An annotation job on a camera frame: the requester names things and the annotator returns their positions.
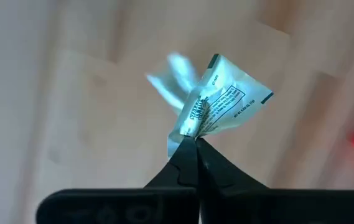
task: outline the wooden floor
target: wooden floor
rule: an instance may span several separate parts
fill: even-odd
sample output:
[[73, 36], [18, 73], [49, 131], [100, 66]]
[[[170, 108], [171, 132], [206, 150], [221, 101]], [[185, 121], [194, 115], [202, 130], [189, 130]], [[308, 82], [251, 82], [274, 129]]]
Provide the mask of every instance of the wooden floor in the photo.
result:
[[61, 1], [26, 172], [26, 223], [64, 188], [142, 187], [176, 115], [147, 82], [172, 51], [202, 73], [225, 55], [275, 92], [208, 136], [269, 187], [354, 189], [354, 1]]

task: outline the paper wrapper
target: paper wrapper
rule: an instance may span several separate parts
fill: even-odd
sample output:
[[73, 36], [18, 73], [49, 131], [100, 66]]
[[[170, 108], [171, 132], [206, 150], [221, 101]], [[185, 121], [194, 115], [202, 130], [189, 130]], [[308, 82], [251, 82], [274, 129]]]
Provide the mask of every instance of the paper wrapper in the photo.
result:
[[147, 79], [179, 116], [167, 141], [169, 158], [185, 136], [196, 138], [235, 128], [273, 96], [270, 89], [219, 54], [213, 56], [200, 81], [187, 58], [171, 54], [167, 61], [167, 71]]

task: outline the black tool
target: black tool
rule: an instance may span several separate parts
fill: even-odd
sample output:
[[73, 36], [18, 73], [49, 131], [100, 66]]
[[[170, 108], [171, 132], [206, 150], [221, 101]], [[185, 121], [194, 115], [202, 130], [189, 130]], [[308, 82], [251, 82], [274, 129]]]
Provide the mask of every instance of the black tool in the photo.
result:
[[204, 139], [186, 137], [143, 189], [62, 190], [37, 210], [48, 223], [354, 223], [354, 191], [269, 189]]

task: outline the torn paper packet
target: torn paper packet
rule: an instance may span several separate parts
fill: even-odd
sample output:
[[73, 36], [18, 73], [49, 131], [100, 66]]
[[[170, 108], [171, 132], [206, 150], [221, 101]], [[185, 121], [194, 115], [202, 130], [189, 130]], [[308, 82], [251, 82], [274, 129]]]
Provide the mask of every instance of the torn paper packet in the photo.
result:
[[[192, 68], [189, 61], [185, 62], [188, 67]], [[193, 85], [195, 82], [193, 77], [196, 77], [196, 74], [194, 74], [193, 68], [190, 69], [192, 73], [187, 75], [187, 70], [180, 71], [175, 64], [170, 63], [169, 65], [172, 69], [164, 74], [169, 74], [170, 77], [180, 80], [171, 86], [167, 86], [171, 82], [163, 82], [161, 90], [168, 90], [167, 94], [164, 94], [165, 91], [159, 91], [158, 83], [153, 83], [149, 77], [148, 80], [170, 103], [169, 96], [176, 95], [175, 92], [171, 93], [171, 89], [182, 90], [184, 89], [183, 83]], [[179, 105], [182, 106], [182, 111], [180, 111], [177, 122], [168, 137], [168, 157], [174, 154], [185, 136], [196, 138], [206, 134], [219, 133], [243, 124], [261, 109], [265, 102], [273, 96], [273, 92], [240, 70], [224, 56], [215, 54], [202, 79], [191, 88], [187, 98], [183, 99], [184, 96], [180, 96], [180, 101], [184, 100], [184, 103]]]

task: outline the blurred background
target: blurred background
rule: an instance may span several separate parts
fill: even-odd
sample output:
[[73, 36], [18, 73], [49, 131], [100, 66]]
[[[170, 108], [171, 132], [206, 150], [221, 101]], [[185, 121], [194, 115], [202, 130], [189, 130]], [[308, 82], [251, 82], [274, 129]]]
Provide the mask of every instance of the blurred background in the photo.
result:
[[0, 0], [0, 223], [64, 188], [142, 187], [176, 115], [147, 82], [220, 53], [275, 92], [207, 139], [268, 187], [354, 189], [354, 1]]

